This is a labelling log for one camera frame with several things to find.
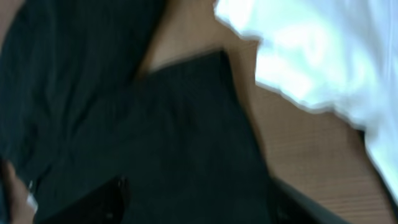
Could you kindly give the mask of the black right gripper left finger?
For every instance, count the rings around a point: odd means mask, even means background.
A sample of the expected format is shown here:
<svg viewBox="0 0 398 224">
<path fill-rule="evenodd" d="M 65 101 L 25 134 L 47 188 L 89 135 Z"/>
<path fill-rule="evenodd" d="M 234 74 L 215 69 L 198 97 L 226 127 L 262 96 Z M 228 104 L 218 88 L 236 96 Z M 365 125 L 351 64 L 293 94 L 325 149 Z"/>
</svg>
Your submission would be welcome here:
<svg viewBox="0 0 398 224">
<path fill-rule="evenodd" d="M 71 184 L 42 199 L 41 224 L 120 224 L 131 200 L 129 181 L 116 176 L 96 187 Z"/>
</svg>

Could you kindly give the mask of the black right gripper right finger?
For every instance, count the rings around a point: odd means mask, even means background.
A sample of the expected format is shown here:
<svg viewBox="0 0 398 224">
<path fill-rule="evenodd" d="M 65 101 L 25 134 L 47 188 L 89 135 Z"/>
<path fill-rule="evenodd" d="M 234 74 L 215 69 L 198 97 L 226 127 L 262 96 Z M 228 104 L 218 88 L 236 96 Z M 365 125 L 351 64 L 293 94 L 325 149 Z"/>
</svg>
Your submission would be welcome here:
<svg viewBox="0 0 398 224">
<path fill-rule="evenodd" d="M 280 179 L 272 179 L 271 205 L 277 224 L 349 224 Z"/>
</svg>

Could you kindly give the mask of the black shorts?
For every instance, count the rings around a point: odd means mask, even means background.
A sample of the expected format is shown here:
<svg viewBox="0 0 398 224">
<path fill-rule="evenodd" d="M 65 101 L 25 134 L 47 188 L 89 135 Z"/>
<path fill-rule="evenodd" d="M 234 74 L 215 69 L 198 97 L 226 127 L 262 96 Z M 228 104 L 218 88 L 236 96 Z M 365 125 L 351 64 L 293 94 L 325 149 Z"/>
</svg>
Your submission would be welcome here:
<svg viewBox="0 0 398 224">
<path fill-rule="evenodd" d="M 164 1 L 26 1 L 1 50 L 1 154 L 44 220 L 116 175 L 124 223 L 271 223 L 223 51 L 136 71 Z"/>
</svg>

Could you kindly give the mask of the white t-shirt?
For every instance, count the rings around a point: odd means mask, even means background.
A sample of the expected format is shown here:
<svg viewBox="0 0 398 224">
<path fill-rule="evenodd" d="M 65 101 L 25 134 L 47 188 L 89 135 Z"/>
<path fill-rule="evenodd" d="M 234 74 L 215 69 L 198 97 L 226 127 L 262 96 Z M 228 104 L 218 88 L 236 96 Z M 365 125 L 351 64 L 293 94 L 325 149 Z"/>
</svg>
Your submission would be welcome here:
<svg viewBox="0 0 398 224">
<path fill-rule="evenodd" d="M 259 40 L 257 85 L 363 130 L 397 197 L 397 0 L 221 0 L 214 14 Z"/>
</svg>

